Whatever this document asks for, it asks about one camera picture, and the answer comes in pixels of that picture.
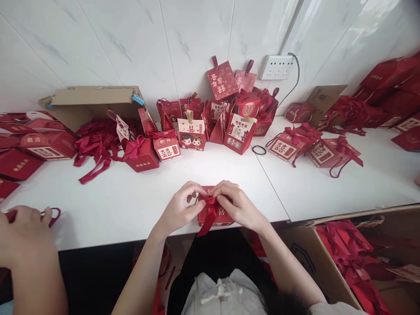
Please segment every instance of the wall socket panel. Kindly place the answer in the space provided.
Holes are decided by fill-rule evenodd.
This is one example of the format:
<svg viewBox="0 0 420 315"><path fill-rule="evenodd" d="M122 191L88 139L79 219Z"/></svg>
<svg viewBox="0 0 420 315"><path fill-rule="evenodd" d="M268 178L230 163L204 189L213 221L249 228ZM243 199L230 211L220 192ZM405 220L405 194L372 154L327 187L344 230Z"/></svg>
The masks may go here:
<svg viewBox="0 0 420 315"><path fill-rule="evenodd" d="M259 79L287 80L295 62L293 56L267 55Z"/></svg>

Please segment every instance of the folded red box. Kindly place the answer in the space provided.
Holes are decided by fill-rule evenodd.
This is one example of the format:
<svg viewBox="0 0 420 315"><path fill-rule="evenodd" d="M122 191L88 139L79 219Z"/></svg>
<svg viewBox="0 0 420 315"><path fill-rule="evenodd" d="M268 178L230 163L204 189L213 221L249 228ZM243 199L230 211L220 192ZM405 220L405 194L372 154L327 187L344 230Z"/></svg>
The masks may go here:
<svg viewBox="0 0 420 315"><path fill-rule="evenodd" d="M127 142L122 160L137 173L159 167L152 139L145 139L142 135L137 136L136 141Z"/></svg>
<svg viewBox="0 0 420 315"><path fill-rule="evenodd" d="M12 181L27 180L43 161L16 149L0 150L0 175Z"/></svg>

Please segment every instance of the white countertop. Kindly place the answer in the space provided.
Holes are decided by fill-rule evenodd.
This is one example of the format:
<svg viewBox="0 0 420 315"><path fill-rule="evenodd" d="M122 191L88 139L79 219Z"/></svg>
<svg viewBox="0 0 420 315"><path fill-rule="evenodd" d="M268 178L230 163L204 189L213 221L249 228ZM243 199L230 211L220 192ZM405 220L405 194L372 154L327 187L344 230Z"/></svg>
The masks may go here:
<svg viewBox="0 0 420 315"><path fill-rule="evenodd" d="M252 145L263 147L286 126L292 124L276 117L267 135L254 137ZM390 129L364 130L364 137L346 134L361 152L364 167L351 161L339 178L331 178L328 168L317 168L308 157L299 157L293 168L269 152L257 156L291 221L420 202L420 187L413 182L420 172L420 154L393 143L398 134ZM338 136L324 133L322 137Z"/></svg>
<svg viewBox="0 0 420 315"><path fill-rule="evenodd" d="M94 167L93 158L80 168L73 166L73 160L45 162L6 198L0 210L16 205L60 208L63 216L52 227L59 250L146 239L173 194L188 180L203 186L223 179L238 183L271 222L289 219L251 149L241 156L225 146L207 143L203 152L181 151L181 158L140 173L125 163L113 162L86 185L78 179ZM173 235L199 230L194 219Z"/></svg>

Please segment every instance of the open cardboard box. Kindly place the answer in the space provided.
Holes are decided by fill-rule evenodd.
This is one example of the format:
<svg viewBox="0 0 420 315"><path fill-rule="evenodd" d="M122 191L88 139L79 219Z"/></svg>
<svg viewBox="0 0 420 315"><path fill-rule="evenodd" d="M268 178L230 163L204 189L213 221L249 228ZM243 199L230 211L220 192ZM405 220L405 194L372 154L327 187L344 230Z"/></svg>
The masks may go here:
<svg viewBox="0 0 420 315"><path fill-rule="evenodd" d="M279 229L277 232L319 285L330 304L341 301L361 310L315 230L318 224L356 217L363 217L362 221L374 225L372 229L379 233L420 242L420 204L328 217ZM393 248L383 254L420 266L420 248ZM372 283L393 314L420 314L420 283L375 280Z"/></svg>
<svg viewBox="0 0 420 315"><path fill-rule="evenodd" d="M139 120L139 108L147 111L137 86L77 86L57 90L38 104L73 132L93 118L106 118L107 110Z"/></svg>

